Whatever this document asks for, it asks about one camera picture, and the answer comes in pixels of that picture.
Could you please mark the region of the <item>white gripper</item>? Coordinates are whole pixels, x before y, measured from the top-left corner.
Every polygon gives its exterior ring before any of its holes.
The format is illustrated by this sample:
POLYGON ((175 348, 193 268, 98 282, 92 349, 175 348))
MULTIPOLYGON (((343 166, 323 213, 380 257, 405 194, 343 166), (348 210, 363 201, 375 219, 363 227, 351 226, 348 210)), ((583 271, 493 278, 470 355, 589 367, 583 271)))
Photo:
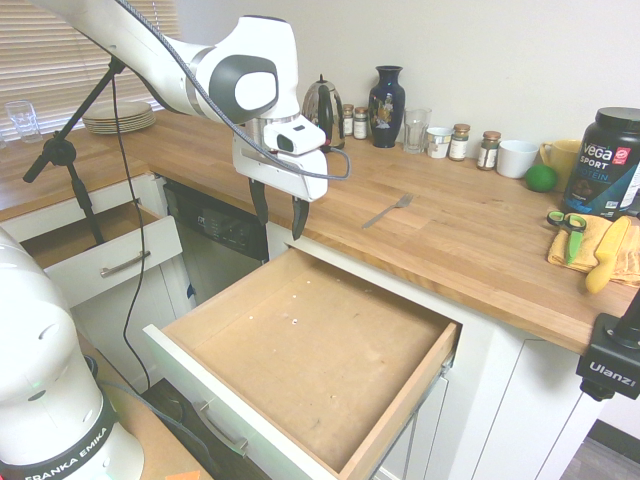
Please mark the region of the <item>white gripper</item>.
MULTIPOLYGON (((238 135, 233 136, 232 156, 236 171, 250 178, 249 190, 261 225, 266 225, 269 221, 265 185, 295 196, 292 198, 294 217, 291 232, 294 239, 299 239, 308 219, 309 202, 327 193, 328 180, 286 170, 267 160, 238 135)), ((326 157, 319 149, 302 155, 278 151, 276 157, 290 168, 299 167, 311 173, 328 174, 326 157)))

